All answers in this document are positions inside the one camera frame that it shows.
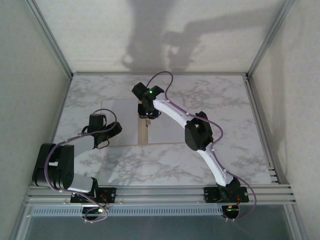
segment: glass panel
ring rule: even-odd
[[[284,207],[261,205],[237,222],[225,222],[221,216],[118,216],[93,224],[80,217],[33,217],[26,239],[290,240],[292,236]]]

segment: marble pattern table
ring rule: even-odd
[[[75,75],[54,142],[75,136],[104,100],[135,99],[131,90],[149,75]],[[165,89],[170,76],[155,85]],[[271,178],[242,76],[176,75],[169,97],[183,97],[184,106],[204,111],[224,130],[215,146],[221,163],[250,184]],[[123,131],[129,126],[122,126]],[[213,137],[220,133],[212,126]],[[100,185],[207,185],[215,178],[201,156],[185,143],[93,149],[75,158],[75,172],[95,177]]]

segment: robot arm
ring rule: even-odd
[[[186,127],[188,126],[188,123],[190,123],[194,118],[191,116],[187,116],[184,112],[182,112],[177,107],[173,106],[170,102],[166,100],[165,94],[160,93],[155,100],[153,100],[153,106],[161,111],[162,113],[167,114],[172,119],[174,119],[177,123],[181,125],[186,131]],[[190,145],[190,140],[185,139],[187,145]],[[231,175],[224,172],[223,169],[218,165],[218,163],[215,160],[215,157],[213,156],[211,150],[211,145],[208,144],[205,147],[205,150],[197,149],[196,152],[203,157],[206,164],[209,166],[210,170],[212,171],[215,181],[218,185],[226,186],[231,183],[231,181],[234,179]]]
[[[215,177],[221,196],[230,199],[240,188],[240,182],[224,171],[212,154],[213,132],[210,124],[195,117],[208,119],[207,115],[201,111],[191,114],[194,117],[191,116],[183,106],[172,104],[166,98],[164,90],[158,86],[149,89],[140,82],[134,86],[132,92],[142,102],[138,105],[140,118],[156,119],[163,112],[184,128],[185,143],[203,157]]]
[[[91,114],[89,117],[88,133],[104,131],[110,129],[115,123],[107,125],[107,119],[104,114]],[[122,131],[119,122],[110,131],[96,133],[86,137],[80,137],[72,141],[71,144],[59,146],[52,154],[49,160],[48,176],[51,184],[57,189],[65,189],[82,193],[94,193],[98,188],[98,182],[95,178],[83,176],[74,173],[74,160],[80,154],[98,147],[102,142],[114,137]],[[55,146],[53,143],[44,143],[41,145],[36,164],[33,170],[32,183],[38,187],[49,187],[45,178],[45,162],[51,149]]]

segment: gray wall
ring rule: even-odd
[[[320,239],[319,9],[295,1],[253,76],[310,239]]]
[[[0,0],[0,239],[8,239],[68,88],[22,0]]]
[[[246,72],[284,0],[36,0],[74,72]]]

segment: vent grille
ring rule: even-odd
[[[109,216],[205,216],[222,213],[221,206],[114,206],[109,210]]]
[[[39,206],[33,209],[33,217],[82,216],[81,206]],[[112,206],[110,217],[126,216],[211,216],[222,215],[221,206]]]
[[[39,206],[33,209],[32,216],[79,216],[81,213],[81,206]]]

